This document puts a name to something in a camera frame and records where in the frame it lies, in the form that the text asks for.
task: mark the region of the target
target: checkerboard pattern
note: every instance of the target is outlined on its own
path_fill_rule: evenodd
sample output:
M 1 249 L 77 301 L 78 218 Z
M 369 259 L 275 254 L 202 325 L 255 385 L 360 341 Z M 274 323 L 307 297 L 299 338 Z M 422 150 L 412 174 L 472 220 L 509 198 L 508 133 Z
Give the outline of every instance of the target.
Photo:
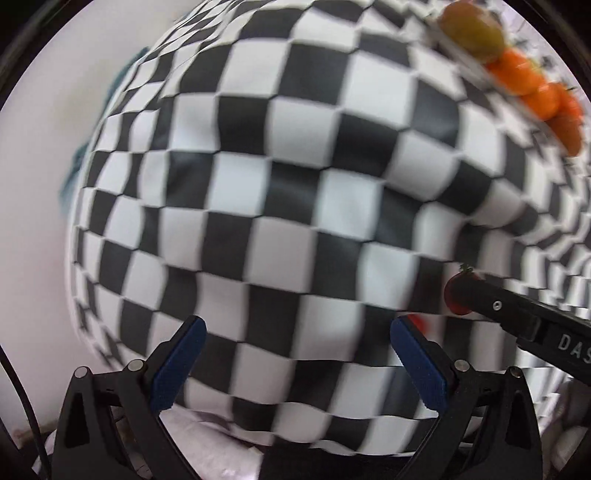
M 441 291 L 467 262 L 589 318 L 589 179 L 410 18 L 400 0 L 210 0 L 135 65 L 85 159 L 67 259 L 106 362 L 198 314 L 180 404 L 252 443 L 346 455 L 412 452 L 436 416 L 389 345 L 402 312 L 545 396 L 552 369 Z

